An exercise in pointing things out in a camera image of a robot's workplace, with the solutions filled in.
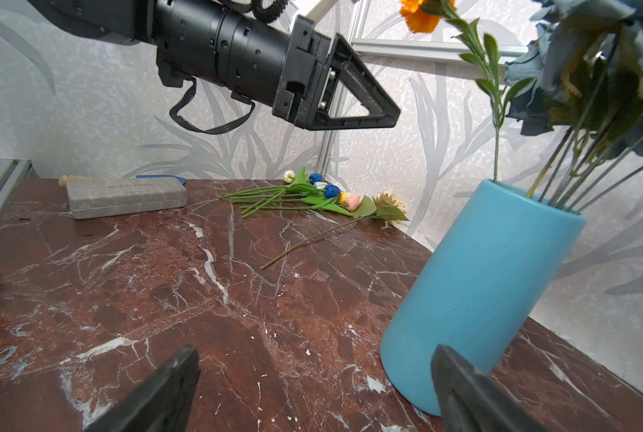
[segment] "red marble tabletop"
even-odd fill
[[[0,431],[81,430],[188,343],[188,431],[441,431],[378,354],[429,252],[372,221],[259,270],[344,218],[217,199],[253,184],[74,220],[56,180],[23,180],[0,217]],[[551,431],[643,431],[643,395],[533,320],[491,378]]]

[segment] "vase rim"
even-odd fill
[[[492,179],[489,179],[489,178],[484,179],[480,184],[481,186],[496,188],[499,191],[513,197],[514,199],[522,200],[528,204],[538,207],[543,212],[551,212],[556,214],[558,217],[563,217],[563,218],[572,219],[572,220],[579,220],[579,219],[584,221],[588,220],[583,214],[564,212],[563,210],[555,209],[553,207],[550,207],[549,205],[539,203],[537,200],[528,198],[525,196],[525,192],[526,192],[525,189],[522,189],[518,186],[507,185],[506,183],[502,183],[502,182],[495,183],[494,181],[492,181]]]

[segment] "black robotic arm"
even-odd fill
[[[29,0],[50,22],[73,35],[157,47],[164,86],[192,87],[170,110],[180,126],[223,134],[248,116],[204,131],[178,114],[196,94],[196,77],[225,86],[254,109],[254,101],[304,129],[393,127],[400,109],[341,35],[314,31],[298,17],[287,35],[211,0]],[[225,4],[233,5],[229,0]],[[362,117],[330,117],[339,82],[367,108]]]

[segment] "wall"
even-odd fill
[[[500,43],[525,45],[534,36],[527,18],[539,4],[516,0],[516,7],[491,6],[496,4],[457,3],[466,17],[486,17]],[[374,0],[363,37],[414,39],[398,8],[397,1]],[[448,41],[449,34],[452,30],[439,26],[428,38]],[[329,173],[360,194],[393,188],[411,220],[402,229],[433,249],[481,179],[492,175],[489,99],[472,81],[477,71],[466,66],[365,60],[402,115],[392,130],[339,133]],[[346,101],[347,112],[356,108]],[[563,131],[535,138],[519,131],[520,125],[507,120],[500,178],[527,188]],[[602,184],[612,184],[641,163],[630,157]],[[643,391],[643,174],[585,213],[587,227],[531,316]]]
[[[317,25],[348,27],[350,0]],[[287,29],[290,5],[275,23]],[[192,134],[168,110],[183,89],[163,87],[155,47],[118,46],[67,34],[26,0],[0,0],[0,158],[29,158],[42,177],[163,173],[198,178],[274,178],[316,165],[321,132],[298,129],[257,104],[226,135]],[[221,87],[199,82],[180,113],[202,129],[248,107]]]

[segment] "vase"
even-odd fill
[[[496,365],[576,243],[585,216],[483,180],[381,338],[391,384],[441,415],[430,361],[441,343],[485,374]]]

